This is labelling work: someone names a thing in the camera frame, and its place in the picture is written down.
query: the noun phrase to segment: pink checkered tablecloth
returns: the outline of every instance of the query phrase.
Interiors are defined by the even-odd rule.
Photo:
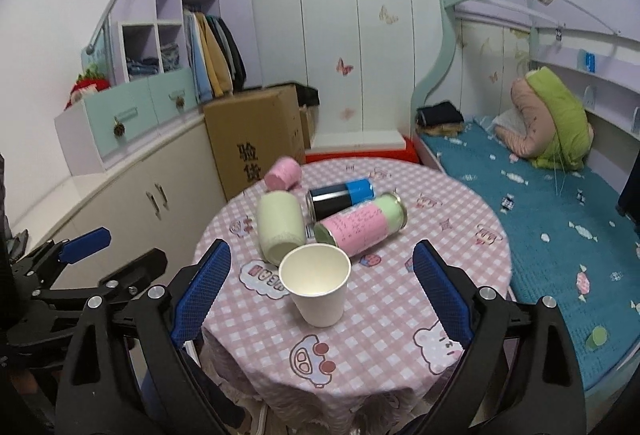
[[[344,316],[333,327],[308,325],[278,269],[262,260],[255,211],[264,182],[229,201],[196,248],[194,262],[217,238],[232,253],[231,272],[203,325],[216,371],[238,390],[260,395],[292,427],[320,421],[344,435],[364,415],[368,433],[386,433],[457,362],[462,348],[447,338],[413,274],[418,241],[427,238],[476,285],[507,293],[511,256],[500,222],[445,174],[397,160],[326,160],[303,166],[302,186],[292,193],[309,223],[309,188],[364,177],[376,195],[395,190],[409,221],[353,259]]]

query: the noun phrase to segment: pink label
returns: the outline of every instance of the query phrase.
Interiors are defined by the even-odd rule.
[[[389,234],[386,218],[374,203],[334,215],[320,223],[332,234],[336,245],[349,256],[369,249]]]
[[[302,168],[300,168],[300,164],[293,158],[281,157],[271,167],[269,173],[264,177],[264,180],[270,190],[288,190],[300,182],[301,178]]]

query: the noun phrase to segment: teal bedsheet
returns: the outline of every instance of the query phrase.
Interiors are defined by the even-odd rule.
[[[496,212],[511,248],[517,300],[558,301],[577,353],[584,389],[628,354],[640,337],[640,247],[633,224],[616,213],[618,194],[589,168],[567,173],[556,194],[553,171],[511,154],[476,123],[457,139],[422,140],[449,176]],[[558,191],[563,174],[557,173]],[[607,343],[589,351],[594,327]]]

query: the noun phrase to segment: cardboard box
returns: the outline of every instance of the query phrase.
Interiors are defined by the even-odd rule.
[[[318,107],[300,107],[300,123],[302,124],[302,137],[305,140],[305,149],[311,148],[311,143],[316,135],[316,121],[318,120]]]
[[[305,162],[294,85],[213,101],[204,107],[204,118],[227,200],[261,180],[282,155]]]

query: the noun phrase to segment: red plush toy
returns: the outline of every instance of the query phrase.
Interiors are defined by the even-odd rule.
[[[69,101],[66,103],[65,110],[85,96],[96,94],[110,87],[109,80],[107,80],[102,73],[89,67],[84,75],[81,74],[78,76],[76,84],[71,89],[71,95],[69,95]]]

